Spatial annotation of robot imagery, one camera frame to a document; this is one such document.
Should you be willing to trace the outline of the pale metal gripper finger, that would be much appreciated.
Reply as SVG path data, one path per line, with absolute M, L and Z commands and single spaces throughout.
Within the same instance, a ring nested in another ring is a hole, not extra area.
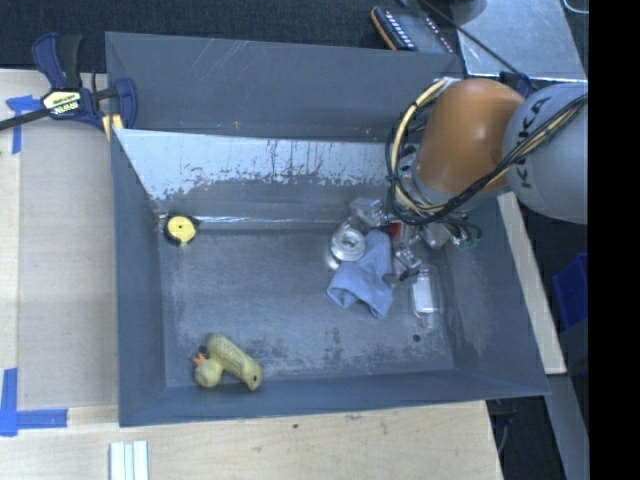
M 380 228 L 388 223 L 381 199 L 358 197 L 349 204 L 350 218 L 359 228 Z
M 421 259 L 411 248 L 400 248 L 393 252 L 392 266 L 396 278 L 405 281 L 420 272 Z

